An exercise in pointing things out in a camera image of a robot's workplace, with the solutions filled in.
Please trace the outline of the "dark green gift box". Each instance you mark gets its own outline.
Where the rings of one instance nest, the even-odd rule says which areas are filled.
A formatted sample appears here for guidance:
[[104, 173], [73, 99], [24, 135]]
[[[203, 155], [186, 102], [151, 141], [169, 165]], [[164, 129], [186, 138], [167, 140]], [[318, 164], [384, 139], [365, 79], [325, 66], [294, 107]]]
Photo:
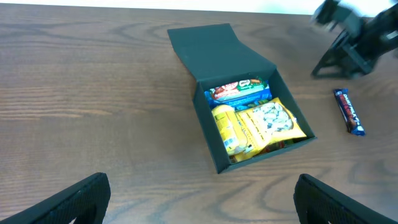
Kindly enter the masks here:
[[[229, 24], [169, 29], [167, 32], [175, 53], [195, 77], [193, 105], [217, 173], [289, 152], [316, 139], [276, 65], [240, 42]], [[249, 78], [269, 82], [272, 96], [278, 97], [293, 113], [306, 136], [283, 149], [232, 163], [221, 141], [205, 91]]]

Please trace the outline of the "purple Dairy Milk bar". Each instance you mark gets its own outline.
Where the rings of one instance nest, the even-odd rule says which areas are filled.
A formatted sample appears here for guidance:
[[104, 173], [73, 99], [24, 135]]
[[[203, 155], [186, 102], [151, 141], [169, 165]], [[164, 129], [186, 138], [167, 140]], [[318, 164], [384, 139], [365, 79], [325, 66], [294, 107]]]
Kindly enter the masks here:
[[347, 130], [356, 136], [365, 136], [365, 130], [348, 96], [346, 88], [334, 89], [333, 94], [345, 120]]

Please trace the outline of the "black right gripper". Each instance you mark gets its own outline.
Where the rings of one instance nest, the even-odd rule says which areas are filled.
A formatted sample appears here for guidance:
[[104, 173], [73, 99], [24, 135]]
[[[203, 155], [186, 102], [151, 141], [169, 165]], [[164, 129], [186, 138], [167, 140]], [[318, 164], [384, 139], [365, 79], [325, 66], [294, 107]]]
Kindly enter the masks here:
[[397, 48], [397, 5], [380, 12], [375, 18], [357, 15], [326, 0], [314, 12], [312, 20], [341, 33], [333, 41], [312, 71], [314, 78], [358, 78], [371, 73], [382, 55]]

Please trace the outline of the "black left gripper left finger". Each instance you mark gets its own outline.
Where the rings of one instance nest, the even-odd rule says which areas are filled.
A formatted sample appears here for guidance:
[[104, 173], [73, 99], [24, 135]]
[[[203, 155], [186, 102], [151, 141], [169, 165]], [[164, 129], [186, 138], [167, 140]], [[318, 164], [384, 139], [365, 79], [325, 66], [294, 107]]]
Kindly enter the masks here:
[[1, 224], [102, 224], [111, 197], [109, 180], [97, 172], [40, 203], [1, 221]]

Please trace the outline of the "blue Oreo cookie pack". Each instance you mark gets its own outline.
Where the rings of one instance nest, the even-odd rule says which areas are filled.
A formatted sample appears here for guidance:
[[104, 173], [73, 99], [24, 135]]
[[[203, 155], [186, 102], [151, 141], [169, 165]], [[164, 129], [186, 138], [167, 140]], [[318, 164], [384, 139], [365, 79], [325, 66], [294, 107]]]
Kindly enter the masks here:
[[214, 100], [211, 97], [210, 91], [205, 91], [205, 98], [211, 109], [219, 105], [228, 105], [233, 107], [236, 111], [241, 111], [267, 103], [272, 99], [272, 94], [270, 89], [268, 88], [256, 93], [251, 93], [246, 96], [240, 96], [230, 100], [220, 101], [220, 100]]

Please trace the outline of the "yellow Hacks candy bag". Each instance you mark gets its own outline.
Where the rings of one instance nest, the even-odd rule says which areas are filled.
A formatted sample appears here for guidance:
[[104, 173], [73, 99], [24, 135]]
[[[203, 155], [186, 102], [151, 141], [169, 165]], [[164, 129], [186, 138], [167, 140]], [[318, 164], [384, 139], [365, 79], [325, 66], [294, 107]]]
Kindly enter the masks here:
[[234, 156], [238, 162], [256, 156], [271, 144], [306, 136], [279, 98], [239, 111], [236, 117], [248, 139], [245, 150]]

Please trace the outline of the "red green chocolate bar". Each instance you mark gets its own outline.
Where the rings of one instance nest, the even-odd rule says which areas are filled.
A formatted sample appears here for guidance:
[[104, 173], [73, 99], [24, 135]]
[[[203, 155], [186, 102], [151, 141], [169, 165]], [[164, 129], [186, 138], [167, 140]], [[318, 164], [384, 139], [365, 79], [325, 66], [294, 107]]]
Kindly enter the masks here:
[[265, 94], [268, 98], [271, 94], [268, 83], [260, 78], [241, 80], [211, 88], [205, 95], [211, 100], [228, 101], [256, 93]]

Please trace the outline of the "yellow Mentos gum bottle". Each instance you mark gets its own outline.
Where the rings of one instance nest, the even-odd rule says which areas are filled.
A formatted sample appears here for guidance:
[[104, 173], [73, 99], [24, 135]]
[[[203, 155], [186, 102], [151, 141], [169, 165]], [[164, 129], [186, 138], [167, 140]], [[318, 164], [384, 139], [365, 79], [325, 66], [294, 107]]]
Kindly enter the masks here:
[[243, 152], [248, 145], [248, 139], [240, 125], [233, 107], [219, 105], [212, 109], [216, 126], [229, 156]]

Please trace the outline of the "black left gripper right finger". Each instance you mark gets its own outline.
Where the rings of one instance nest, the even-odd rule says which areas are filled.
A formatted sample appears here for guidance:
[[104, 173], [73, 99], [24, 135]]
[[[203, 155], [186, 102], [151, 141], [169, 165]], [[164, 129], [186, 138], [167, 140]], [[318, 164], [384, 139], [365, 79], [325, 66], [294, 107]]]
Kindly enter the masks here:
[[301, 224], [397, 224], [308, 174], [298, 178], [294, 204]]

